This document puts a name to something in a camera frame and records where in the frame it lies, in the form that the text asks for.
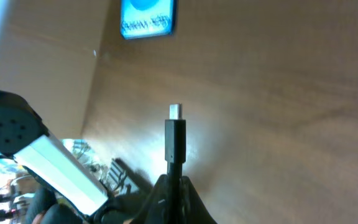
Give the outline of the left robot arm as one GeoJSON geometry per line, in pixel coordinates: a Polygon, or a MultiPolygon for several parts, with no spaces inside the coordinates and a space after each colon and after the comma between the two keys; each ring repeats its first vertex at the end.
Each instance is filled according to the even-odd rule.
{"type": "Polygon", "coordinates": [[[122,223],[135,218],[140,195],[115,197],[44,125],[23,97],[0,90],[0,155],[41,180],[27,222],[122,223]]]}

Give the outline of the blue screen Galaxy smartphone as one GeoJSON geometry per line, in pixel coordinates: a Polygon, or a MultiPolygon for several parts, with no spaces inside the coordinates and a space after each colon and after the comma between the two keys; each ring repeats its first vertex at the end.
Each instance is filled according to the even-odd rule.
{"type": "Polygon", "coordinates": [[[121,0],[120,33],[124,39],[171,35],[177,0],[121,0]]]}

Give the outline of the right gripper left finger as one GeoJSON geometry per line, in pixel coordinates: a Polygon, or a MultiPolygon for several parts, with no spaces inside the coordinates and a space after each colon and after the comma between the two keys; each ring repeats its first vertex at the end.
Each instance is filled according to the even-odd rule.
{"type": "Polygon", "coordinates": [[[131,224],[166,224],[167,223],[167,174],[161,175],[147,197],[140,212],[131,224]]]}

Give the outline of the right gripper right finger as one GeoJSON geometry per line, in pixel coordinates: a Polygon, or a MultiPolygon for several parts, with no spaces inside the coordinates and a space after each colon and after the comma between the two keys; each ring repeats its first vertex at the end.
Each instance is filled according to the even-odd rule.
{"type": "Polygon", "coordinates": [[[180,216],[185,224],[217,224],[209,214],[194,185],[187,176],[180,180],[180,216]]]}

